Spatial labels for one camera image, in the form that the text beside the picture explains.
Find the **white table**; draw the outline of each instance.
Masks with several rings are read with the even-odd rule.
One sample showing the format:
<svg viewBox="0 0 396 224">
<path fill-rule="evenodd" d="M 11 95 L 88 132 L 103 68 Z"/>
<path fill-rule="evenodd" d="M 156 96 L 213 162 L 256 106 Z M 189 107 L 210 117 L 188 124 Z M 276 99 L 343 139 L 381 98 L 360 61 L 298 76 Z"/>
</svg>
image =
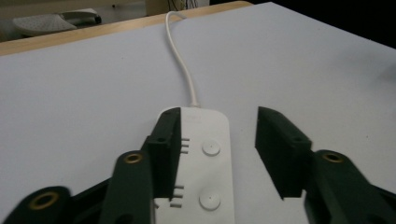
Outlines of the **white table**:
<svg viewBox="0 0 396 224">
<path fill-rule="evenodd" d="M 172 31 L 203 107 L 230 121 L 236 223 L 307 223 L 254 148 L 259 105 L 396 192 L 395 49 L 272 3 Z M 0 219 L 36 189 L 76 194 L 108 178 L 161 110 L 189 103 L 163 25 L 2 56 L 0 71 Z"/>
</svg>

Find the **floor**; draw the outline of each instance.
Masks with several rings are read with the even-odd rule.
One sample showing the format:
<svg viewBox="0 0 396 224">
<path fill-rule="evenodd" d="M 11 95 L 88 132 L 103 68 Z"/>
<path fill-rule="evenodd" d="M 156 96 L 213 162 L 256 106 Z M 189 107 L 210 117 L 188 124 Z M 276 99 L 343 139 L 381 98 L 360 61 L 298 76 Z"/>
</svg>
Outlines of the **floor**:
<svg viewBox="0 0 396 224">
<path fill-rule="evenodd" d="M 115 5 L 107 7 L 96 7 L 94 10 L 102 18 L 101 24 L 108 24 L 117 21 L 128 21 L 132 19 L 146 17 L 146 4 L 144 0 L 136 0 L 135 2 L 125 5 Z M 78 28 L 85 28 L 97 25 L 94 18 L 85 20 L 70 21 Z M 12 20 L 0 21 L 0 42 L 28 38 L 21 35 L 14 27 Z"/>
</svg>

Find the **cable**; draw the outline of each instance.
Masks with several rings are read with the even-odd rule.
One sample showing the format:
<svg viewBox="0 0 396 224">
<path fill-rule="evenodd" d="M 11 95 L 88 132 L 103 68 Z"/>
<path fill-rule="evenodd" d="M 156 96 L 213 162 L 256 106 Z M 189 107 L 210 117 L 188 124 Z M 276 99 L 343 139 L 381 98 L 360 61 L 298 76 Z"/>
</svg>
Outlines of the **cable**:
<svg viewBox="0 0 396 224">
<path fill-rule="evenodd" d="M 186 19 L 187 17 L 185 15 L 179 13 L 179 12 L 175 12 L 175 11 L 168 12 L 166 14 L 166 18 L 165 18 L 166 34 L 168 36 L 168 41 L 169 41 L 169 44 L 171 46 L 172 52 L 174 53 L 175 58 L 177 59 L 177 62 L 180 65 L 180 67 L 181 67 L 181 69 L 183 71 L 183 75 L 186 78 L 187 83 L 189 85 L 190 96 L 191 96 L 191 104 L 190 104 L 190 106 L 191 107 L 200 107 L 200 105 L 198 103 L 198 100 L 197 100 L 197 96 L 196 96 L 196 92 L 195 92 L 195 88 L 194 88 L 194 83 L 192 81 L 189 69 L 187 68 L 186 64 L 184 64 L 184 61 L 181 58 L 180 54 L 178 53 L 177 48 L 176 48 L 176 46 L 175 46 L 175 44 L 173 42 L 172 36 L 171 36 L 171 32 L 170 32 L 170 29 L 169 29 L 169 18 L 171 16 L 173 16 L 173 15 L 178 16 L 181 19 Z"/>
</svg>

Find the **white surface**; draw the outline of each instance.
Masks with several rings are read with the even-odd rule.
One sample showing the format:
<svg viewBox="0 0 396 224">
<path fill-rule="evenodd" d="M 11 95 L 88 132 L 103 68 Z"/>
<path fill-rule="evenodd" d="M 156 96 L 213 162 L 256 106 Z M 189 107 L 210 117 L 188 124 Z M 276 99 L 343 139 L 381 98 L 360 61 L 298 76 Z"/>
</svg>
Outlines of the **white surface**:
<svg viewBox="0 0 396 224">
<path fill-rule="evenodd" d="M 396 192 L 395 49 L 274 4 L 172 27 L 202 106 L 230 121 L 235 223 L 307 223 L 254 148 L 259 105 Z M 163 108 L 188 103 L 163 25 L 0 57 L 0 219 L 36 189 L 108 178 Z"/>
<path fill-rule="evenodd" d="M 184 147 L 177 170 L 175 197 L 156 200 L 158 224 L 234 224 L 230 125 L 218 111 L 181 107 Z M 222 151 L 207 156 L 202 144 L 216 140 Z"/>
</svg>

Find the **wooden desk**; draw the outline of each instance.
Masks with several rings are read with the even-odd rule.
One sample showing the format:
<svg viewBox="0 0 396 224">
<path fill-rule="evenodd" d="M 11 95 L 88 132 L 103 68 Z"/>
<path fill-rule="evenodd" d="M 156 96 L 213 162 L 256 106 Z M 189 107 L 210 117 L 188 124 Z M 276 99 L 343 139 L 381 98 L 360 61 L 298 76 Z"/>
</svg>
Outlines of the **wooden desk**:
<svg viewBox="0 0 396 224">
<path fill-rule="evenodd" d="M 236 1 L 226 4 L 214 5 L 210 7 L 199 7 L 190 10 L 184 10 L 187 17 L 199 17 L 213 14 L 221 11 L 227 11 L 239 7 L 247 7 L 251 4 L 244 1 Z M 109 35 L 112 33 L 133 30 L 150 25 L 163 23 L 165 15 L 158 15 L 146 18 L 140 18 L 131 21 L 121 21 L 111 24 L 99 25 L 75 31 L 62 32 L 53 35 L 42 35 L 26 39 L 8 41 L 0 43 L 0 56 L 13 53 L 19 53 L 32 49 L 42 49 L 50 46 L 62 45 L 82 39 L 88 39 L 99 35 Z"/>
</svg>

